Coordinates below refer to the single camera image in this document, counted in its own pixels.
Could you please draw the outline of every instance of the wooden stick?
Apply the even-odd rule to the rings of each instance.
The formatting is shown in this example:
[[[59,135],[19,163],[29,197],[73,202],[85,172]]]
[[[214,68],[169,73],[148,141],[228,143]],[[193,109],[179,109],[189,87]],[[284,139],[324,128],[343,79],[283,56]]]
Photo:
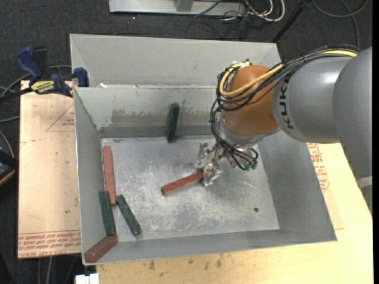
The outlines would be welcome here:
[[[110,146],[104,146],[102,148],[102,159],[104,163],[105,189],[109,193],[111,205],[116,205],[116,189],[114,184],[113,173],[113,156],[112,148]]]
[[[174,181],[170,184],[163,186],[160,191],[162,191],[163,196],[169,195],[172,192],[179,191],[187,186],[191,186],[200,182],[203,179],[203,171],[199,171],[194,173],[193,175],[189,175],[188,177],[184,177],[180,180]]]
[[[97,262],[103,255],[110,251],[118,243],[116,234],[108,235],[97,243],[93,248],[85,253],[85,260],[88,263]]]

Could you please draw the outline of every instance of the cardboard sheet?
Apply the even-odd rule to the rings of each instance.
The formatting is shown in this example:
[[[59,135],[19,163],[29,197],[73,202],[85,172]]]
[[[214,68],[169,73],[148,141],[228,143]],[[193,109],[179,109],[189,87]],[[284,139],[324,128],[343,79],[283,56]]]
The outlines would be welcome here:
[[[18,258],[81,252],[73,99],[20,99]]]

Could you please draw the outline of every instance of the cable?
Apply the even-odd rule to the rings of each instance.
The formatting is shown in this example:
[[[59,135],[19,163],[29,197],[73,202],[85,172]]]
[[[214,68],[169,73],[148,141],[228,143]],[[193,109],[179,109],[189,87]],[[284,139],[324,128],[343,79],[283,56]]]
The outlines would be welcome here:
[[[307,56],[304,56],[303,58],[304,59],[309,58],[314,54],[321,54],[321,55],[340,54],[340,55],[349,56],[349,57],[355,57],[356,56],[356,53],[352,53],[351,51],[332,50],[332,51],[321,51],[318,53],[309,54]],[[260,77],[258,77],[256,79],[254,79],[253,81],[250,81],[249,83],[241,86],[239,89],[235,89],[234,91],[228,92],[228,91],[225,91],[228,77],[232,73],[234,73],[235,71],[247,66],[246,62],[245,63],[236,63],[236,64],[230,66],[226,70],[225,74],[222,76],[221,81],[219,83],[219,87],[218,87],[219,93],[223,97],[227,97],[227,98],[231,98],[231,97],[241,95],[244,91],[250,89],[254,84],[257,84],[260,81],[263,81],[263,80],[266,80],[268,78],[273,77],[277,72],[279,72],[284,67],[284,65],[285,64],[277,64],[275,67],[271,68],[268,72],[266,72],[265,74],[261,75]]]
[[[73,260],[72,260],[72,263],[71,263],[71,265],[70,265],[70,268],[69,268],[69,270],[68,270],[68,272],[67,272],[66,279],[65,279],[65,281],[63,282],[63,284],[67,284],[67,283],[68,283],[69,278],[70,278],[70,275],[71,275],[71,270],[73,269],[73,266],[74,266],[74,264],[75,264],[75,262],[76,262],[76,259],[77,259],[78,257],[81,257],[81,256],[74,256],[74,258],[73,258]]]
[[[202,15],[205,15],[206,13],[210,12],[212,9],[214,9],[219,3],[223,2],[224,0],[218,0],[215,4],[213,4],[211,7],[206,9],[205,11],[201,12],[200,14],[195,15],[194,17],[199,17]]]
[[[346,14],[346,15],[336,15],[336,14],[332,14],[332,13],[329,13],[329,12],[326,12],[324,10],[322,10],[314,0],[312,0],[312,3],[314,5],[315,8],[317,8],[320,12],[322,12],[323,14],[327,15],[327,16],[330,16],[330,17],[334,17],[334,18],[346,18],[346,17],[350,17],[350,16],[354,16],[356,15],[357,13],[361,12],[367,5],[368,3],[368,0],[365,0],[364,4],[362,7],[360,7],[358,10],[352,12],[350,11],[350,9],[348,7],[346,7],[349,11],[349,14]]]
[[[330,17],[333,17],[333,18],[345,18],[345,17],[351,17],[352,20],[353,20],[354,29],[355,29],[356,46],[359,47],[359,32],[358,32],[358,26],[357,26],[357,24],[356,24],[356,20],[355,20],[354,15],[357,14],[357,13],[359,13],[360,11],[362,11],[362,9],[365,8],[365,6],[366,6],[366,4],[367,4],[367,1],[368,1],[368,0],[365,1],[363,7],[361,7],[359,10],[357,10],[357,11],[355,11],[355,12],[352,12],[352,11],[350,10],[350,7],[345,3],[345,1],[343,1],[343,0],[339,0],[339,2],[341,2],[341,3],[345,6],[345,8],[348,10],[348,12],[349,12],[348,15],[334,15],[334,14],[330,14],[330,13],[325,12],[324,10],[320,9],[320,8],[316,5],[316,3],[315,3],[314,0],[312,0],[312,3],[313,3],[314,7],[315,7],[317,10],[319,10],[322,14],[325,14],[325,15],[327,15],[327,16],[330,16]]]
[[[284,0],[280,0],[280,4],[281,4],[281,15],[278,17],[278,18],[267,18],[267,16],[269,14],[271,14],[272,10],[274,9],[274,5],[272,3],[272,0],[269,0],[270,4],[271,4],[271,9],[266,12],[257,12],[253,7],[252,5],[247,1],[247,0],[243,0],[245,2],[245,6],[248,8],[248,14],[249,15],[254,15],[256,17],[259,17],[261,19],[263,19],[264,21],[267,21],[267,22],[278,22],[280,20],[282,20],[284,18],[284,15],[285,15],[285,3],[284,3]]]
[[[38,258],[37,283],[41,284],[41,257]]]
[[[53,256],[50,257],[49,260],[49,268],[47,269],[47,276],[46,276],[46,284],[49,284],[50,280],[50,273],[52,271],[52,265],[53,265]]]

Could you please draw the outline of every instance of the table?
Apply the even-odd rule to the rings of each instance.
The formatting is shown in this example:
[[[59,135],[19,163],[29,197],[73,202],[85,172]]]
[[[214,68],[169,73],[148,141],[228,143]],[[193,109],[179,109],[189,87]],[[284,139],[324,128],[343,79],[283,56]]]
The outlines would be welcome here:
[[[70,98],[21,97],[19,258],[80,252],[73,125]],[[98,265],[101,283],[372,283],[372,218],[341,145],[309,148],[337,242]]]

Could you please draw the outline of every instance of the black cable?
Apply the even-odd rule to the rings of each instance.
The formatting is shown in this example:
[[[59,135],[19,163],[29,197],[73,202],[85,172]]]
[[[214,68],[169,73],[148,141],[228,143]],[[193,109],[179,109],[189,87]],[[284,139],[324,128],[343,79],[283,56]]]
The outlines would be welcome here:
[[[215,4],[213,4],[211,7],[209,7],[208,9],[206,9],[205,11],[201,12],[200,14],[197,14],[195,15],[194,17],[199,17],[199,16],[202,16],[202,15],[205,15],[206,13],[210,12],[212,9],[214,9],[218,4],[220,4],[221,2],[223,2],[224,0],[218,0]]]
[[[344,47],[346,47],[347,51],[358,53],[356,50],[353,49],[352,46],[344,46]],[[254,96],[260,90],[262,90],[263,88],[265,88],[266,86],[268,86],[270,83],[272,83],[275,80],[279,82],[283,78],[289,77],[290,75],[292,75],[292,73],[294,73],[296,70],[298,70],[300,67],[302,67],[307,62],[310,62],[312,60],[315,60],[315,59],[318,59],[321,57],[345,56],[345,55],[341,55],[341,54],[323,54],[324,52],[333,51],[333,50],[336,50],[336,47],[334,47],[334,46],[333,47],[324,47],[324,49],[322,49],[322,50],[317,49],[314,52],[312,52],[308,55],[305,55],[304,57],[300,57],[300,58],[295,59],[295,60],[290,60],[289,62],[286,62],[286,63],[279,63],[282,65],[282,68],[280,68],[279,71],[277,71],[275,74],[273,74],[267,80],[263,81],[254,91],[247,93],[246,95],[243,95],[243,94],[245,92],[247,92],[247,90],[249,90],[251,87],[248,88],[247,90],[245,90],[244,92],[232,97],[232,98],[225,98],[224,96],[221,96],[219,88],[220,88],[220,81],[221,81],[221,78],[223,75],[219,75],[219,83],[218,83],[217,89],[216,89],[216,96],[217,96],[217,99],[219,100],[219,102],[222,102],[222,104],[219,104],[220,108],[222,110],[225,110],[225,111],[235,111],[237,109],[244,107],[245,105],[247,105],[251,102],[251,100],[254,98]],[[263,96],[265,96],[268,92],[269,91],[265,92],[259,99],[255,100],[251,103],[257,102]],[[233,107],[233,108],[226,108],[224,106],[224,104],[238,104],[238,105]]]
[[[358,31],[358,25],[356,24],[356,20],[355,20],[354,15],[357,14],[357,13],[359,13],[360,11],[362,11],[362,10],[365,8],[365,6],[366,6],[368,0],[366,0],[365,3],[364,3],[364,5],[363,5],[359,10],[357,10],[357,11],[355,11],[355,12],[352,12],[352,11],[350,10],[350,7],[346,4],[345,1],[343,1],[343,0],[338,0],[338,1],[341,2],[341,3],[344,5],[344,7],[348,10],[349,14],[347,14],[347,15],[334,15],[334,14],[328,13],[328,12],[322,10],[321,8],[319,8],[319,6],[315,3],[314,0],[312,0],[312,3],[313,3],[313,5],[314,5],[314,7],[315,7],[318,11],[320,11],[322,14],[325,14],[325,15],[327,15],[327,16],[330,16],[330,17],[333,17],[333,18],[346,18],[346,17],[351,17],[351,19],[353,20],[353,25],[354,25],[356,46],[359,47],[359,31]]]
[[[341,3],[343,3],[345,6],[346,6],[346,3],[343,1],[343,0],[340,0]],[[356,11],[352,12],[349,7],[346,7],[349,11],[348,14],[346,15],[336,15],[336,14],[332,14],[330,12],[326,12],[324,10],[322,10],[318,5],[316,5],[316,2],[314,0],[312,0],[312,3],[314,5],[315,8],[317,8],[320,12],[322,12],[323,14],[327,15],[327,16],[330,16],[330,17],[333,17],[333,18],[346,18],[346,17],[351,17],[351,16],[354,16],[356,15],[357,13],[361,12],[367,5],[368,3],[368,0],[365,0],[365,2],[363,3],[363,5],[357,9]]]

